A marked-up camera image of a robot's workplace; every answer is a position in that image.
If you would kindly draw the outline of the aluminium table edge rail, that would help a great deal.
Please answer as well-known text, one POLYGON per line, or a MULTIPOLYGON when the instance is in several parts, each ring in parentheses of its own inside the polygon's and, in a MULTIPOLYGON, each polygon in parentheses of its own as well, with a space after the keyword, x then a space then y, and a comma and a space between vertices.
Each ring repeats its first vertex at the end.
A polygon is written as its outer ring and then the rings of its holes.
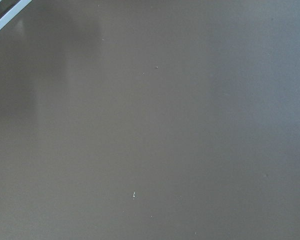
POLYGON ((32 0, 0 0, 0 30, 32 0))

